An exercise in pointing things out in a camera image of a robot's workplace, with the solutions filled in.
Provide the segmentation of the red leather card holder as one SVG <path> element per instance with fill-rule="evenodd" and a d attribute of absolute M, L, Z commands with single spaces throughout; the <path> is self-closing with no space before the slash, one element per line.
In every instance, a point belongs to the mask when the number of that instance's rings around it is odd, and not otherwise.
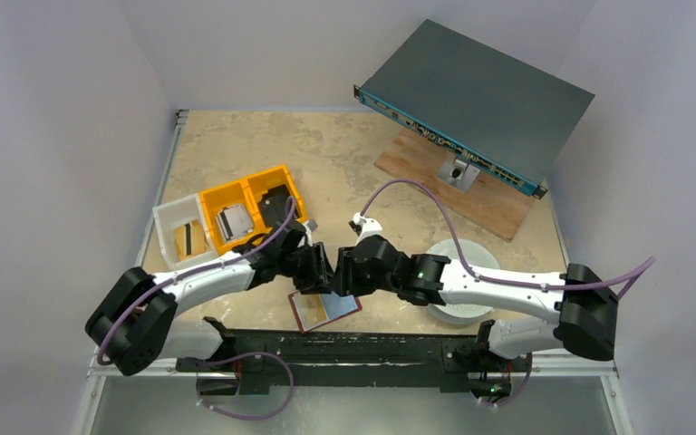
<path fill-rule="evenodd" d="M 354 296 L 334 293 L 304 295 L 294 292 L 288 296 L 295 321 L 302 334 L 331 324 L 346 316 L 360 312 L 363 307 Z"/>

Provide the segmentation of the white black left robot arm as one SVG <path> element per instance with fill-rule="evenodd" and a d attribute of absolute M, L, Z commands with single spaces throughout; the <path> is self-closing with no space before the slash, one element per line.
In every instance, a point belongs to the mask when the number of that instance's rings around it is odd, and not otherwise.
<path fill-rule="evenodd" d="M 221 296 L 265 285 L 278 276 L 298 291 L 327 289 L 334 275 L 323 243 L 299 224 L 279 228 L 255 247 L 244 245 L 198 266 L 150 274 L 125 271 L 92 313 L 84 330 L 98 347 L 97 362 L 121 374 L 139 373 L 159 359 L 202 361 L 226 369 L 234 346 L 215 321 L 181 323 L 188 310 Z"/>

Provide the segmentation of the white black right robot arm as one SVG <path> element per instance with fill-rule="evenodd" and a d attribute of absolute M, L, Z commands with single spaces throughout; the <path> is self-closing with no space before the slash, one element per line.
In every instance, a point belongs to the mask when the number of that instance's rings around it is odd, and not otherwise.
<path fill-rule="evenodd" d="M 361 297 L 377 290 L 413 305 L 485 305 L 521 313 L 497 321 L 472 345 L 475 362 L 493 369 L 522 353 L 563 348 L 588 360 L 614 358 L 619 298 L 586 266 L 564 273 L 514 273 L 463 265 L 446 256 L 408 256 L 381 236 L 338 252 L 329 289 Z"/>

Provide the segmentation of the gold card with black stripe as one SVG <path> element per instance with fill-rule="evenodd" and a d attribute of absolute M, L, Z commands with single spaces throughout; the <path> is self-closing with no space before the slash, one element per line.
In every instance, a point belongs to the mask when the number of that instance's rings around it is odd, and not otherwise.
<path fill-rule="evenodd" d="M 208 242 L 200 222 L 196 219 L 173 229 L 178 261 L 186 261 L 208 251 Z"/>

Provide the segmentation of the orange gold credit card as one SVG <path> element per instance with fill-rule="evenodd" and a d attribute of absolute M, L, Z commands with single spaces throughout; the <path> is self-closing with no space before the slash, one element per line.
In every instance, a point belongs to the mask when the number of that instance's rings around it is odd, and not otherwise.
<path fill-rule="evenodd" d="M 304 331 L 312 330 L 328 320 L 320 295 L 299 295 L 296 298 L 296 307 Z"/>

